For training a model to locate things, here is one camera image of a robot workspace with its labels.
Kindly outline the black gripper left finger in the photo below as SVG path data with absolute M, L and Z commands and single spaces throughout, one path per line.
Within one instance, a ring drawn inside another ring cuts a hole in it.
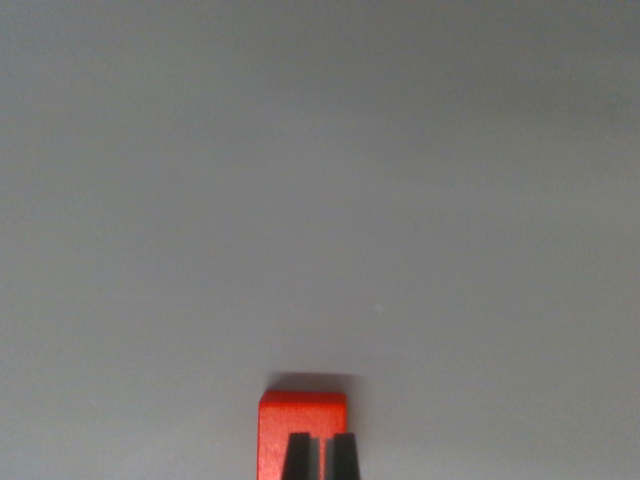
M 283 480 L 318 480 L 319 440 L 309 432 L 291 433 L 282 468 Z

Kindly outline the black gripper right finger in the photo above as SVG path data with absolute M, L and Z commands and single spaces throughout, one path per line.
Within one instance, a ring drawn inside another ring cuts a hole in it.
M 340 433 L 326 441 L 325 479 L 361 480 L 357 441 L 354 433 Z

